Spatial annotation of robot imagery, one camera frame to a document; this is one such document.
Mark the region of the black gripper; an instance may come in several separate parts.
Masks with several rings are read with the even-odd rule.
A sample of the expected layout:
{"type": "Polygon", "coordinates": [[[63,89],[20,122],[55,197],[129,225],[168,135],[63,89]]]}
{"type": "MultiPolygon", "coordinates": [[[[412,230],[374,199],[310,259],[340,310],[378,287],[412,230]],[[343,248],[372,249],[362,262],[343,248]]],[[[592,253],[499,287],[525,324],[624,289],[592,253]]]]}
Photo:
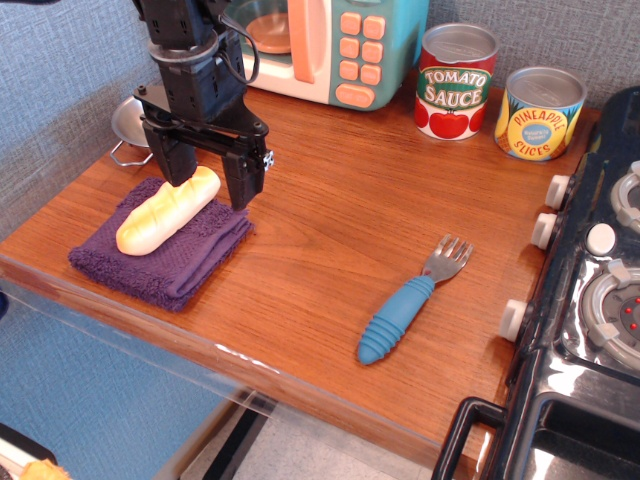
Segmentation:
{"type": "Polygon", "coordinates": [[[165,180],[180,186],[195,173],[195,150],[223,159],[231,206],[239,211],[263,191],[273,161],[267,124],[245,105],[247,85],[240,33],[212,29],[203,42],[171,48],[148,43],[161,84],[139,86],[143,131],[165,180]]]}

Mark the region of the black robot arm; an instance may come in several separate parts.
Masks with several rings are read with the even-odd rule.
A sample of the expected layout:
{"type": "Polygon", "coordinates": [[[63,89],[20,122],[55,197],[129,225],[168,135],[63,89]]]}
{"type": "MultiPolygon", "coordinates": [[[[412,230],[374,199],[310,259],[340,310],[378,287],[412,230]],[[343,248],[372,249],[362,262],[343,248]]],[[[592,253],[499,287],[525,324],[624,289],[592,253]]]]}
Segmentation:
{"type": "Polygon", "coordinates": [[[242,42],[250,37],[229,17],[226,1],[138,1],[149,54],[161,84],[140,86],[143,131],[174,187],[196,170],[195,151],[221,157],[231,205],[242,210],[262,192],[272,152],[267,124],[244,102],[256,80],[245,73],[242,42]]]}

